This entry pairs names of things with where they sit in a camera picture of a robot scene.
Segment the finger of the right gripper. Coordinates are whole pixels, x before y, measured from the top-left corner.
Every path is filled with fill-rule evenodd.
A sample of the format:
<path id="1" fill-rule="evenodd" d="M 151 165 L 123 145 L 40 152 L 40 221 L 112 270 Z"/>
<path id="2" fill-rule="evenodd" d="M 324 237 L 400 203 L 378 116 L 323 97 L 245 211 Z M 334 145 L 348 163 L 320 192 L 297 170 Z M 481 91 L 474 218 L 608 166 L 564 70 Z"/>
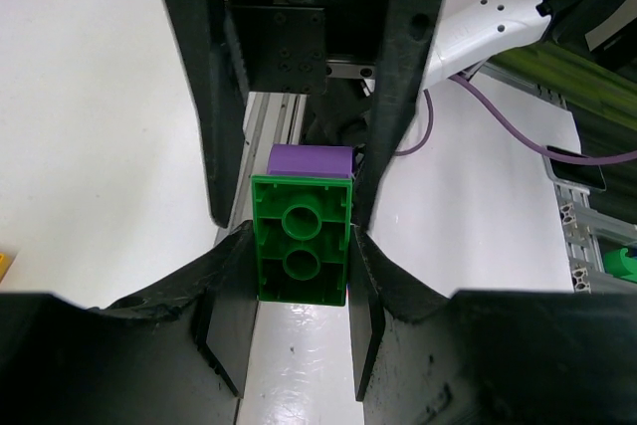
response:
<path id="1" fill-rule="evenodd" d="M 247 79 L 224 0 L 163 0 L 197 110 L 210 214 L 230 223 L 244 148 Z"/>
<path id="2" fill-rule="evenodd" d="M 415 114 L 442 0 L 388 0 L 370 125 L 355 183 L 355 224 L 366 229 L 384 171 Z"/>

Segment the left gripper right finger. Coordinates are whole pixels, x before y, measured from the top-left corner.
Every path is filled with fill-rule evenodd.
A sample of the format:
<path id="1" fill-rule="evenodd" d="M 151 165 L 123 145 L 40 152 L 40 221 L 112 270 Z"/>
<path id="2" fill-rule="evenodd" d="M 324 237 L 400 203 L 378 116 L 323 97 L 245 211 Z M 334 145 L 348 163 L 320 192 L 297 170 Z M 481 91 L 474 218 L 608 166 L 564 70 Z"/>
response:
<path id="1" fill-rule="evenodd" d="M 632 294 L 445 298 L 350 230 L 354 395 L 368 424 L 632 424 Z"/>

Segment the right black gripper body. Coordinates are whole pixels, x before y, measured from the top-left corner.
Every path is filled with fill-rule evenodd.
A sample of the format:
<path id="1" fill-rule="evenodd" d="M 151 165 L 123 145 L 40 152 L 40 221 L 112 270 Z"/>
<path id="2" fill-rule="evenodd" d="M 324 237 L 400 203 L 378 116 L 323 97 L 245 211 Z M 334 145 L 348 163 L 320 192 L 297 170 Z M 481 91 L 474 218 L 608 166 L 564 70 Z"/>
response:
<path id="1" fill-rule="evenodd" d="M 320 95 L 374 75 L 387 0 L 228 0 L 248 89 Z"/>

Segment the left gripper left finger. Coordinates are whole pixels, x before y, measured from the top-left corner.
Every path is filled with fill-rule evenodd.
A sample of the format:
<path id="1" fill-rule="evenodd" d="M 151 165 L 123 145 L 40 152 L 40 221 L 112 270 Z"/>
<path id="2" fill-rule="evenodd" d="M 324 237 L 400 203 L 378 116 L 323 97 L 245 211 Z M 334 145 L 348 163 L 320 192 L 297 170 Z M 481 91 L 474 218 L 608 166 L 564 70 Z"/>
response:
<path id="1" fill-rule="evenodd" d="M 1 297 L 5 424 L 232 424 L 257 311 L 255 236 L 213 250 L 107 308 Z"/>

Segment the purple lego brick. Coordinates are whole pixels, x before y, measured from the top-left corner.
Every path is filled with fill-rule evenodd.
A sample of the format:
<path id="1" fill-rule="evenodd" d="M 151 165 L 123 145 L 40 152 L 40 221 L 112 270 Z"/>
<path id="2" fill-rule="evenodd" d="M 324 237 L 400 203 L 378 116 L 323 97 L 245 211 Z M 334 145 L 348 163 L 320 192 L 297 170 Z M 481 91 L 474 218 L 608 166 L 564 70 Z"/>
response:
<path id="1" fill-rule="evenodd" d="M 267 174 L 311 178 L 350 179 L 353 149 L 347 146 L 274 144 Z"/>

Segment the green sloped lego brick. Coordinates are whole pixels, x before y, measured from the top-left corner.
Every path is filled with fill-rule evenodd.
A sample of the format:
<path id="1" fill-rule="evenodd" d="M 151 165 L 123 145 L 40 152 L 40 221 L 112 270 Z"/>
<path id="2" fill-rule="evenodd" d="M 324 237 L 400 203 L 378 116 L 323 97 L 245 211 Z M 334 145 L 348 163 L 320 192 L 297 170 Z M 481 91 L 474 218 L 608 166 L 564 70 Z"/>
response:
<path id="1" fill-rule="evenodd" d="M 251 178 L 261 301 L 345 304 L 352 187 L 350 178 Z"/>

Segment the yellow 2x3 lego brick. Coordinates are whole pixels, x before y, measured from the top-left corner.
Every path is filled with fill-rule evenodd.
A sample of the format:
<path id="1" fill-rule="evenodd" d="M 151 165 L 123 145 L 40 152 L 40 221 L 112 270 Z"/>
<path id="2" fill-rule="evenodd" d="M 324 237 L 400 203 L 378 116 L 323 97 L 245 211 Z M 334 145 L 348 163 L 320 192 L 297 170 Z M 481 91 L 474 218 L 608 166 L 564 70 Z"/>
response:
<path id="1" fill-rule="evenodd" d="M 0 253 L 0 281 L 4 279 L 12 264 L 12 258 L 5 253 Z"/>

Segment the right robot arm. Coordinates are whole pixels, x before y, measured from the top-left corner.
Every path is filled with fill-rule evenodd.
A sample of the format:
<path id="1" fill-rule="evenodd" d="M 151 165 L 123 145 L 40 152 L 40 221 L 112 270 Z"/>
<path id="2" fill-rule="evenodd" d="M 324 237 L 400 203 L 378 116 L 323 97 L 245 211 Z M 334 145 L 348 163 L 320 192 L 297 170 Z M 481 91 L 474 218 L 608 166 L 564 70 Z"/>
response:
<path id="1" fill-rule="evenodd" d="M 199 118 L 209 207 L 226 226 L 252 92 L 372 79 L 355 210 L 367 224 L 422 88 L 543 38 L 579 39 L 625 0 L 163 0 Z"/>

